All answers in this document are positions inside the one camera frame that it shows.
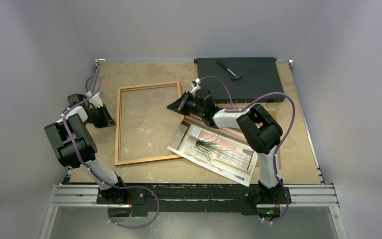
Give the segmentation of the glossy plant photo print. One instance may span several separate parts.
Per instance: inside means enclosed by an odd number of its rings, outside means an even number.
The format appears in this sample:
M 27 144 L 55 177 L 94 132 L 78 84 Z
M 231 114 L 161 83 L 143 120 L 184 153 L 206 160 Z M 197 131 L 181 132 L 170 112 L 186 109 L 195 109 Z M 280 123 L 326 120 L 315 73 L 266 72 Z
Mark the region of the glossy plant photo print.
M 243 140 L 243 134 L 236 130 L 210 128 L 195 116 L 186 116 L 167 149 L 211 172 L 249 186 L 258 157 Z

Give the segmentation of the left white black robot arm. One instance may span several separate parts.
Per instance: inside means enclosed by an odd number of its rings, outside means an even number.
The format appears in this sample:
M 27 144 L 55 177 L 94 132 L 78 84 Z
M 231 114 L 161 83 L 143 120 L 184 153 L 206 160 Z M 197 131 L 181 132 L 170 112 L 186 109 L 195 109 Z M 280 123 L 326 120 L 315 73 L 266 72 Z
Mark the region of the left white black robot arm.
M 44 130 L 59 163 L 64 167 L 78 168 L 98 184 L 98 194 L 103 199 L 121 204 L 129 196 L 125 183 L 113 170 L 97 157 L 97 146 L 86 124 L 96 128 L 116 126 L 98 96 L 87 100 L 86 95 L 68 96 L 68 108 L 55 123 Z

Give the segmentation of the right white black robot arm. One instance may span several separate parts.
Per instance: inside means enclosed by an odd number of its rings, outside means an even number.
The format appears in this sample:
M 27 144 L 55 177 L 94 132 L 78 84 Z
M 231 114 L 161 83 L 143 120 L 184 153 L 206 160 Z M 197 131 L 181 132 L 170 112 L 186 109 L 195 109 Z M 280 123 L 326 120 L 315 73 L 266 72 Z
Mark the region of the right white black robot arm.
M 262 105 L 255 104 L 242 110 L 220 108 L 209 90 L 198 89 L 194 93 L 183 93 L 167 105 L 167 109 L 183 116 L 198 116 L 210 128 L 240 130 L 247 144 L 258 155 L 260 198 L 270 203 L 279 196 L 283 181 L 279 175 L 277 152 L 283 130 Z

